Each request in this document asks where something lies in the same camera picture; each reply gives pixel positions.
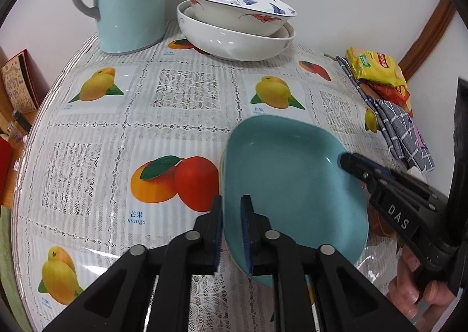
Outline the right human hand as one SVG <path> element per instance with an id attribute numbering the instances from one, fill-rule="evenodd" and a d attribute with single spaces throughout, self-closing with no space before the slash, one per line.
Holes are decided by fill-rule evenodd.
<path id="1" fill-rule="evenodd" d="M 420 261 L 416 255 L 408 246 L 404 246 L 398 260 L 397 275 L 390 281 L 386 295 L 409 320 L 413 320 L 419 312 L 417 300 L 420 297 L 420 291 L 413 280 L 413 273 L 419 267 Z M 432 331 L 440 317 L 455 300 L 455 295 L 445 283 L 432 281 L 426 286 L 423 298 L 429 308 L 416 322 L 416 328 L 418 331 Z"/>

